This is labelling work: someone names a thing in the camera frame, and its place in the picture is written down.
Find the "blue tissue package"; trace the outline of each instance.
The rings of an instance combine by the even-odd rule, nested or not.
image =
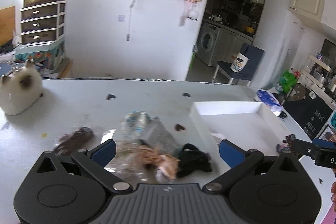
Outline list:
[[[267,105],[276,116],[279,116],[283,110],[283,106],[279,104],[278,100],[269,91],[258,90],[254,99]]]

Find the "cat ear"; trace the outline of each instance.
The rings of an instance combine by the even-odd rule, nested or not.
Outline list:
[[[10,77],[7,75],[2,75],[0,78],[0,82],[4,85],[9,81]]]
[[[26,68],[34,67],[34,63],[33,63],[33,61],[32,61],[31,59],[27,59],[27,60],[25,61],[25,67],[26,67]]]

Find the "patterned storage box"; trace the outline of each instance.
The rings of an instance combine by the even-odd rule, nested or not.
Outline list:
[[[34,59],[41,64],[41,74],[53,73],[66,58],[64,38],[38,45],[22,45],[15,49],[15,59],[25,61]]]

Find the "chair leg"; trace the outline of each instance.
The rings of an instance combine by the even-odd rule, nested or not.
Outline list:
[[[215,70],[215,73],[214,73],[214,75],[213,75],[213,78],[212,78],[211,83],[214,83],[214,82],[215,82],[215,80],[216,80],[216,76],[217,76],[217,73],[218,73],[218,70],[219,70],[219,65],[217,65],[217,67],[216,67],[216,70]]]

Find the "white bag on chair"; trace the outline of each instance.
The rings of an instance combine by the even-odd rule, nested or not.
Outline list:
[[[234,72],[241,72],[241,70],[245,67],[247,61],[249,61],[249,59],[239,52],[235,58],[235,62],[231,65],[230,68]]]

